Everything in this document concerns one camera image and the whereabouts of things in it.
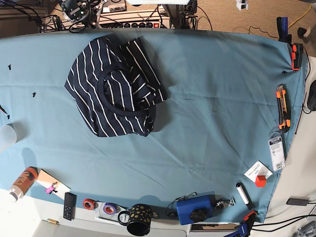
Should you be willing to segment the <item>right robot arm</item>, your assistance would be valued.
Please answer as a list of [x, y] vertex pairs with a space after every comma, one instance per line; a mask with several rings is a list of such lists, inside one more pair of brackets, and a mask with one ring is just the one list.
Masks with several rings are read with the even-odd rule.
[[97, 19], [101, 0], [59, 0], [64, 18], [71, 23], [91, 25]]

